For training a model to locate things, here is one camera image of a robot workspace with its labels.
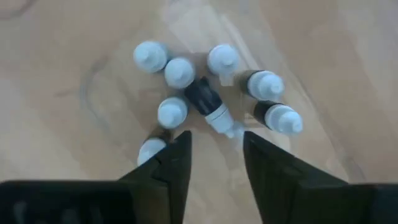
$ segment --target wooden surface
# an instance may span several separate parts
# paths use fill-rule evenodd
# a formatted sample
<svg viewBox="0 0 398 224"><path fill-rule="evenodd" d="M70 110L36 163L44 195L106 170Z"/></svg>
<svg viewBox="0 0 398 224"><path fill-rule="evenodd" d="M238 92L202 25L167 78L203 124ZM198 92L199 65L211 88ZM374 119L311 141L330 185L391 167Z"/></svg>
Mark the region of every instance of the wooden surface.
<svg viewBox="0 0 398 224"><path fill-rule="evenodd" d="M268 69L303 116L294 138L246 113L253 101L213 82L233 116L297 157L350 182L398 181L395 1L37 0L0 4L0 180L117 179L136 167L157 105L177 94L131 60L165 42L208 75L230 43L240 71ZM259 223L238 142L192 111L186 223Z"/></svg>

